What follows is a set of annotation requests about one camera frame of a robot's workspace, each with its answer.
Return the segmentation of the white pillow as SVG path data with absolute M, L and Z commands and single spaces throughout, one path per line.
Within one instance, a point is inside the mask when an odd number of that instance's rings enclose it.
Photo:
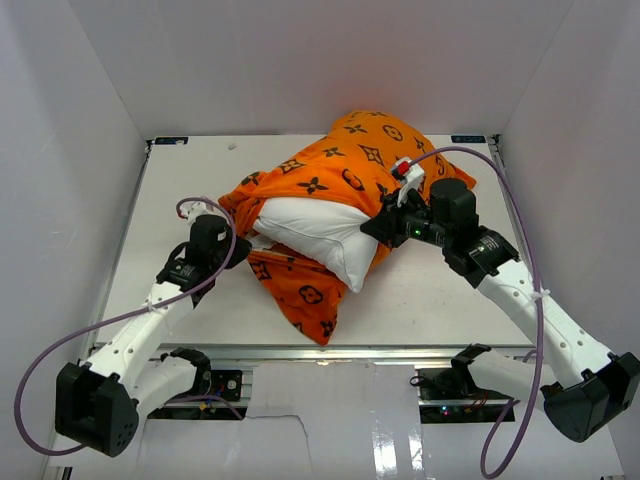
M 253 229 L 318 262 L 358 293 L 378 246 L 361 231 L 369 219 L 359 209 L 337 202 L 276 197 L 266 200 Z

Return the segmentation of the orange patterned pillowcase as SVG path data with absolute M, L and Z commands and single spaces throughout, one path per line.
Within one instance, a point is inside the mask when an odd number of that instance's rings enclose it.
M 391 174 L 397 160 L 419 158 L 425 172 L 417 189 L 426 198 L 431 184 L 455 178 L 475 186 L 466 172 L 443 155 L 431 156 L 433 144 L 399 118 L 380 111 L 354 111 L 329 132 L 268 172 L 248 174 L 219 199 L 234 219 L 237 234 L 254 244 L 249 265 L 275 299 L 289 323 L 319 345 L 329 342 L 338 324 L 338 308 L 351 291 L 318 262 L 253 229 L 266 200 L 294 197 L 327 200 L 377 215 L 384 198 L 401 184 Z M 368 273 L 390 253 L 378 243 Z

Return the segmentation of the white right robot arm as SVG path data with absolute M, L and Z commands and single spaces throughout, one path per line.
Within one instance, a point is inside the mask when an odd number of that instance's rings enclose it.
M 639 360 L 616 354 L 580 327 L 541 287 L 516 248 L 479 222 L 476 197 L 461 180 L 436 181 L 429 198 L 403 187 L 387 196 L 361 231 L 387 247 L 412 239 L 441 249 L 445 263 L 493 302 L 541 348 L 541 367 L 508 360 L 486 345 L 452 361 L 453 390 L 472 399 L 485 389 L 535 398 L 551 424 L 582 443 L 632 403 Z

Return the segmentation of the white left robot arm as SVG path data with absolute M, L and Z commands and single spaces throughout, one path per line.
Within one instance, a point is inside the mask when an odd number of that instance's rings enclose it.
M 211 387 L 211 362 L 199 350 L 179 347 L 152 358 L 174 328 L 214 287 L 223 271 L 250 253 L 228 220 L 201 214 L 187 241 L 169 255 L 139 314 L 79 365 L 56 379 L 55 430 L 109 457 L 120 455 L 148 415 L 176 397 L 199 399 Z

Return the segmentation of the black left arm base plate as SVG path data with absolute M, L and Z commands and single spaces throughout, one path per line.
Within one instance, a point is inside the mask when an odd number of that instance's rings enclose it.
M 196 377 L 194 387 L 170 400 L 170 403 L 187 401 L 226 401 L 241 399 L 243 372 L 241 370 L 209 370 Z

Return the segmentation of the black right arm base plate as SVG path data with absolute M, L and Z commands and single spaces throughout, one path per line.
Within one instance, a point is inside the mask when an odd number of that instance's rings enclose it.
M 507 396 L 494 390 L 480 389 L 472 380 L 468 366 L 482 353 L 492 348 L 484 344 L 470 344 L 456 354 L 444 368 L 422 368 L 409 380 L 419 390 L 419 398 L 428 400 L 464 400 L 478 408 L 488 400 L 506 400 Z

